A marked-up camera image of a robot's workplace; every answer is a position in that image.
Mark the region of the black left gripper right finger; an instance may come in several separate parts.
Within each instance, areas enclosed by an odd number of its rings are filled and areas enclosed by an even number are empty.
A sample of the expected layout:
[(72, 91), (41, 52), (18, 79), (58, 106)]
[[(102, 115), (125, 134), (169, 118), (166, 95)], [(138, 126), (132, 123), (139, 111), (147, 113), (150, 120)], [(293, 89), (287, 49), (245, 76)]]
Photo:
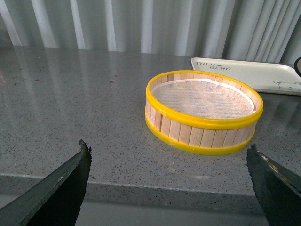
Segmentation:
[(301, 224), (301, 177), (257, 150), (247, 150), (253, 190), (271, 226)]

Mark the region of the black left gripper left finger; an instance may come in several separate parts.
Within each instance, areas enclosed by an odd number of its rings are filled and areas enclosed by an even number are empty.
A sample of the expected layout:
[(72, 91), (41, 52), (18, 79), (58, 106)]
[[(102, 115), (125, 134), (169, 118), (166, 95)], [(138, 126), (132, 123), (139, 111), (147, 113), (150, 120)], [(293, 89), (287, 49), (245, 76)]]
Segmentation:
[(2, 226), (73, 226), (83, 203), (92, 162), (91, 148), (80, 151), (38, 184), (0, 210)]

